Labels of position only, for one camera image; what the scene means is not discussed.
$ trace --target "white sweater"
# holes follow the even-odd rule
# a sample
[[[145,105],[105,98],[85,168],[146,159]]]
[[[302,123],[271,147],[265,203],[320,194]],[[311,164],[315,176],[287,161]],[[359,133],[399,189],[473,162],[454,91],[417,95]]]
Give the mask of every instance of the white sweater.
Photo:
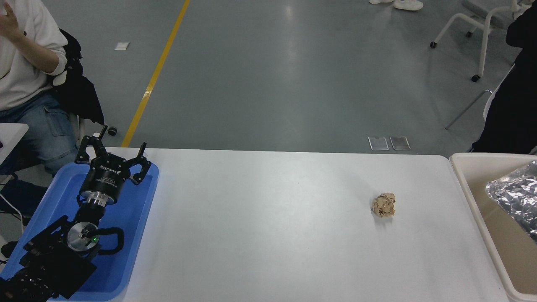
[[[63,46],[67,39],[58,29],[56,21],[52,18],[41,0],[5,0],[13,9],[19,28],[26,32],[26,37],[36,44],[53,51],[60,63],[50,75],[63,72],[67,59]],[[1,14],[6,14],[3,6]],[[0,111],[7,110],[23,104],[38,93],[51,88],[47,84],[44,72],[35,68],[18,50],[13,51],[13,44],[6,39],[0,39],[0,70],[8,70],[0,77]]]

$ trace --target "white table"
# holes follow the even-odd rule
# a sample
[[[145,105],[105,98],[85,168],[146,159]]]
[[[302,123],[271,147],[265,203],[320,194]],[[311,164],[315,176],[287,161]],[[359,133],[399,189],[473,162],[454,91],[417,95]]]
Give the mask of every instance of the white table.
[[[159,183],[113,301],[507,301],[443,157],[146,154]],[[383,192],[393,218],[370,210]]]
[[[0,164],[4,162],[26,131],[28,131],[26,124],[0,123],[0,142],[4,145],[0,148]]]

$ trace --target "jeans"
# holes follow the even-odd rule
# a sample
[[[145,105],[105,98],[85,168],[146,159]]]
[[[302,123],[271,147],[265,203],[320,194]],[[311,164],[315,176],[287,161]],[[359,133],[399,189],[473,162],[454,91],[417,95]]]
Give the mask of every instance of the jeans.
[[[27,148],[53,176],[62,166],[75,160],[77,147],[71,123],[49,92],[40,93],[15,108],[0,111],[0,123],[28,124],[28,132],[0,166],[0,175],[15,172],[21,148]]]

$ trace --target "yellow floor line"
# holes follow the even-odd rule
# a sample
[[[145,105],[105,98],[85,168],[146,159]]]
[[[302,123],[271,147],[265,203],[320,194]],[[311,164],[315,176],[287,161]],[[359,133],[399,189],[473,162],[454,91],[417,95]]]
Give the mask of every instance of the yellow floor line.
[[[123,139],[123,142],[121,143],[122,147],[128,147],[130,145],[130,141],[132,140],[134,132],[136,131],[136,128],[138,127],[138,123],[140,122],[140,119],[142,118],[142,114],[144,110],[146,109],[146,105],[147,105],[147,102],[149,101],[149,97],[151,96],[151,93],[153,92],[155,83],[157,82],[158,76],[161,73],[162,67],[164,66],[164,62],[166,61],[166,58],[168,57],[168,53],[170,52],[171,45],[173,44],[173,40],[175,39],[175,36],[177,35],[177,31],[179,30],[179,26],[181,25],[181,22],[183,21],[183,17],[185,16],[185,12],[186,12],[186,9],[188,8],[189,3],[190,3],[190,0],[185,0],[185,3],[183,4],[183,8],[181,9],[181,12],[179,13],[179,17],[177,17],[177,20],[175,21],[175,25],[173,26],[173,30],[170,33],[166,46],[164,47],[164,51],[162,52],[161,58],[159,59],[157,67],[155,68],[155,71],[153,72],[153,76],[151,77],[151,80],[149,81],[149,85],[147,85],[146,91],[143,94],[142,100],[140,101],[140,105],[138,106],[138,109],[136,110],[136,113],[134,114],[134,118],[130,122],[129,129],[127,130],[127,133],[125,134],[125,138]]]

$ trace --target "white chair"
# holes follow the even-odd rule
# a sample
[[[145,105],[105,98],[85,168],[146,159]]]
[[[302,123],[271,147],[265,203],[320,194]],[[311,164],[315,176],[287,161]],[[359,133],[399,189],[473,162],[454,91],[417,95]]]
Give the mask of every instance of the white chair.
[[[73,131],[75,132],[76,145],[80,146],[80,142],[86,135],[86,124],[85,119],[77,116],[76,114],[69,112],[67,113],[69,121]]]
[[[514,21],[513,15],[520,10],[520,6],[518,5],[517,0],[462,0],[462,6],[467,8],[474,15],[472,17],[463,13],[456,13],[453,15],[446,26],[442,28],[435,40],[431,42],[430,47],[436,48],[447,29],[451,26],[453,21],[458,18],[472,25],[470,31],[466,33],[467,37],[471,37],[477,28],[483,30],[479,69],[477,74],[471,78],[473,82],[477,82],[483,76],[483,71],[485,69],[485,56],[487,54],[487,44],[492,27],[506,30]],[[483,22],[479,22],[473,17],[481,18],[483,19]]]
[[[513,70],[513,66],[511,66],[511,68],[509,69],[509,71],[507,72],[507,74],[505,74],[504,78],[502,79],[502,81],[498,84],[498,87],[496,87],[495,90],[490,90],[490,89],[486,89],[485,91],[483,91],[482,93],[480,93],[468,106],[466,106],[466,108],[464,108],[461,113],[459,113],[459,115],[454,118],[451,123],[449,123],[444,129],[448,130],[449,127],[451,127],[451,125],[453,125],[466,111],[468,111],[468,109],[470,109],[470,107],[472,107],[472,105],[474,105],[477,100],[479,100],[483,94],[485,94],[486,92],[490,93],[490,96],[489,98],[487,99],[487,102],[485,103],[485,109],[483,110],[483,120],[487,120],[487,113],[489,112],[489,108],[490,108],[490,103],[492,102],[492,99],[494,99],[494,97],[496,96],[496,91],[498,91],[498,88],[500,88],[500,85],[502,85],[503,81],[505,80],[505,78],[507,77],[507,75],[511,72],[511,70]]]

